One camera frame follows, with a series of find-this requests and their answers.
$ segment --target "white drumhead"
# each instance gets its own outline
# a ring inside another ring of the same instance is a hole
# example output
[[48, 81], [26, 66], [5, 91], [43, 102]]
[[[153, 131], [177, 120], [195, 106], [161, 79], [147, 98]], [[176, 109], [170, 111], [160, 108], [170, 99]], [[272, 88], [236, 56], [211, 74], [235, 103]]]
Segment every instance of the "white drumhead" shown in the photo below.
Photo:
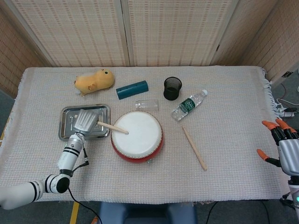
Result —
[[152, 154], [162, 139], [162, 129], [152, 115], [146, 112], [130, 112], [120, 117], [115, 126], [129, 132], [112, 131], [112, 141], [116, 149], [130, 158], [143, 158]]

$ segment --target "green label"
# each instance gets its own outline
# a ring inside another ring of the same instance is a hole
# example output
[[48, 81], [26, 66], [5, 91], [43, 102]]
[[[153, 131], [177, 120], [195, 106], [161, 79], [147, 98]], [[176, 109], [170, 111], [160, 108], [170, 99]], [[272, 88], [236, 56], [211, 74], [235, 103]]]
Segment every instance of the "green label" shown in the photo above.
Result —
[[188, 113], [195, 108], [195, 103], [190, 98], [188, 98], [183, 103], [181, 103], [181, 105], [185, 106], [185, 108], [187, 109]]

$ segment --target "orange fingertip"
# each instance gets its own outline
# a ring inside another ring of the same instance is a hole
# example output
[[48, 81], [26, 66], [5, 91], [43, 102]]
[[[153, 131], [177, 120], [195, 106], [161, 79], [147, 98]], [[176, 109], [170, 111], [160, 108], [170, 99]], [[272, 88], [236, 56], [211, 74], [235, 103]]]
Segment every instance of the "orange fingertip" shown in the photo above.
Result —
[[266, 159], [269, 158], [269, 156], [267, 156], [261, 149], [258, 148], [256, 151], [257, 151], [257, 154], [258, 154], [264, 161], [266, 161]]
[[265, 125], [269, 130], [272, 130], [273, 128], [276, 128], [276, 127], [279, 126], [275, 123], [272, 123], [272, 122], [269, 122], [269, 121], [266, 121], [266, 120], [263, 120], [262, 124]]
[[291, 130], [292, 133], [297, 133], [297, 131], [292, 127], [290, 127], [290, 130]]
[[284, 121], [282, 121], [281, 119], [276, 119], [275, 120], [278, 124], [279, 124], [279, 126], [282, 128], [282, 129], [290, 129], [291, 127], [290, 126], [288, 126], [288, 124], [287, 123], [285, 123]]

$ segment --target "water bottle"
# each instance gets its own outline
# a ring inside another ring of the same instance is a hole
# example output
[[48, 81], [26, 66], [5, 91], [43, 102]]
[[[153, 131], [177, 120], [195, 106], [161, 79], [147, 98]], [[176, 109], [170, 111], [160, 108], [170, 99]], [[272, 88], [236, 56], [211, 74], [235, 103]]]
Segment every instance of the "water bottle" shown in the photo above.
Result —
[[202, 90], [200, 93], [196, 93], [187, 98], [184, 102], [177, 106], [173, 110], [171, 116], [173, 119], [179, 121], [185, 117], [191, 110], [197, 107], [207, 96], [207, 90]]

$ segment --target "table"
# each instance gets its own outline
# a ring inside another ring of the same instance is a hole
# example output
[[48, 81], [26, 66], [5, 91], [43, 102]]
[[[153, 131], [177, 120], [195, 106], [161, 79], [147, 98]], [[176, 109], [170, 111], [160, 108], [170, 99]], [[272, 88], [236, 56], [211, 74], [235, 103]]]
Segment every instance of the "table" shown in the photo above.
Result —
[[[100, 68], [29, 68], [4, 142], [0, 148], [0, 184], [10, 186], [58, 173], [65, 142], [58, 138], [59, 115], [65, 106], [105, 103], [111, 123], [134, 109], [140, 99], [158, 99], [152, 114], [165, 133], [161, 152], [151, 164], [122, 160], [110, 138], [89, 140], [90, 165], [76, 171], [70, 188], [80, 201], [175, 203], [206, 200], [279, 198], [288, 191], [287, 176], [262, 161], [256, 149], [277, 158], [271, 133], [261, 124], [274, 120], [269, 82], [262, 68], [134, 67], [109, 68], [112, 88], [85, 97], [75, 94], [76, 76]], [[163, 98], [163, 82], [178, 77], [183, 87], [175, 101]], [[119, 100], [116, 88], [146, 80], [149, 91]], [[176, 122], [170, 116], [181, 101], [201, 89], [209, 95], [190, 115]], [[192, 136], [208, 170], [203, 171], [181, 125]], [[83, 163], [81, 154], [77, 164]], [[41, 200], [71, 200], [69, 194], [45, 194]]]

